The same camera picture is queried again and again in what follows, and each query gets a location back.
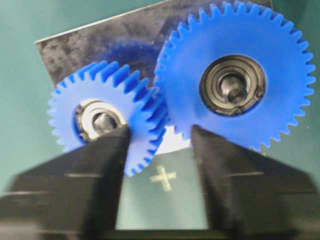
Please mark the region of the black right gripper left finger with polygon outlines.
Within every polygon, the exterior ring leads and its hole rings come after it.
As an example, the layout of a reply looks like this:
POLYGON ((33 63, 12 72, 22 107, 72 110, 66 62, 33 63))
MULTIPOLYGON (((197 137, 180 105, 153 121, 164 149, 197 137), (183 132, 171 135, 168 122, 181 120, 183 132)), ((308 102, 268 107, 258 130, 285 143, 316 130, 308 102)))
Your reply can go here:
POLYGON ((16 174, 0 197, 3 240, 104 240, 116 227, 130 130, 16 174))

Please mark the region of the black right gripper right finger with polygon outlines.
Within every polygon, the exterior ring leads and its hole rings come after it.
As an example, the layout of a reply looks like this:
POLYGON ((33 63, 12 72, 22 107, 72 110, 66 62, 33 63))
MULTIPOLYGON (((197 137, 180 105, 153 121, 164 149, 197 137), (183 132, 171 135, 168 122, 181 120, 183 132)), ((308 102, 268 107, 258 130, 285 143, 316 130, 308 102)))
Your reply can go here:
POLYGON ((320 192, 305 171, 191 128, 208 227, 231 240, 317 240, 320 192))

